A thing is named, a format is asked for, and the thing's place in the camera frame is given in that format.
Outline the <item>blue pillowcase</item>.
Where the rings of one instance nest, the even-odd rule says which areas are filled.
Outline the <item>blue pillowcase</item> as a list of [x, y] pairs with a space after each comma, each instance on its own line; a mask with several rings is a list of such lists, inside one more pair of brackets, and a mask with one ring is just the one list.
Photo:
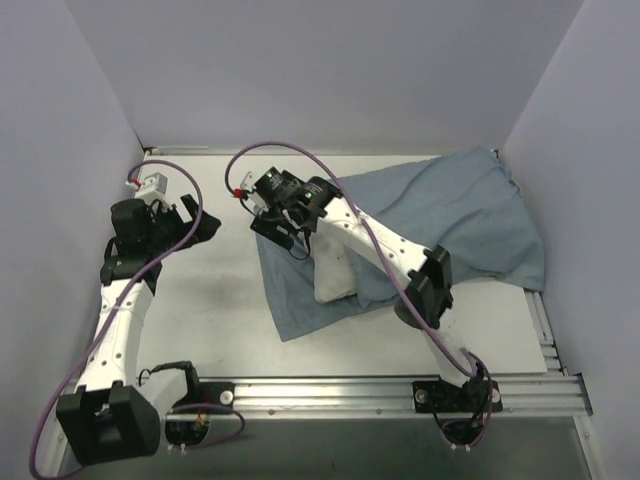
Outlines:
[[[355, 204], [408, 240], [451, 255], [454, 283], [494, 278], [541, 292], [545, 285], [543, 242], [512, 173], [487, 148], [394, 165], [342, 178]], [[391, 280], [352, 251], [353, 283], [332, 273], [340, 298], [320, 303], [314, 262], [297, 261], [273, 242], [257, 237], [264, 289], [276, 330], [290, 341], [342, 319], [395, 303]]]

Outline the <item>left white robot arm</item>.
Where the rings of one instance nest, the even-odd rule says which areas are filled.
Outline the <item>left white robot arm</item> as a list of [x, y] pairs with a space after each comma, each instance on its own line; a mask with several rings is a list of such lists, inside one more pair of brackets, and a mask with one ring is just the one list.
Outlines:
[[155, 454], [162, 418], [173, 407], [190, 411], [201, 402], [202, 386], [190, 361], [154, 368], [145, 386], [136, 375], [163, 259], [209, 241], [221, 225], [191, 195], [180, 200], [188, 221], [160, 194], [137, 195], [111, 207], [114, 235], [100, 270], [98, 332], [74, 392], [56, 404], [56, 418], [83, 467]]

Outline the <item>white pillow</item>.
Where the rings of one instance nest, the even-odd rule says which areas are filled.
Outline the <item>white pillow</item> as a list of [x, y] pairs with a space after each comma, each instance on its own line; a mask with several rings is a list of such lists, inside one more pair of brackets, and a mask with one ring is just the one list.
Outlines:
[[356, 270], [348, 249], [339, 240], [323, 234], [312, 234], [311, 256], [314, 261], [314, 298], [327, 304], [338, 300], [354, 300], [358, 306], [364, 303], [358, 297]]

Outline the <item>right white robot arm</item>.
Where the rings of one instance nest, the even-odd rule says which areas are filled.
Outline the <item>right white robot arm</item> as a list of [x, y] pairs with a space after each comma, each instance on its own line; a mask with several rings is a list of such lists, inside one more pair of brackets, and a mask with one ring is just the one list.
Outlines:
[[251, 228], [289, 250], [293, 233], [322, 234], [354, 251], [385, 273], [399, 292], [395, 314], [422, 330], [444, 381], [446, 402], [465, 409], [479, 397], [480, 363], [465, 346], [447, 311], [452, 308], [450, 255], [442, 247], [413, 243], [351, 205], [336, 185], [307, 182], [287, 171], [249, 173], [241, 188], [259, 209]]

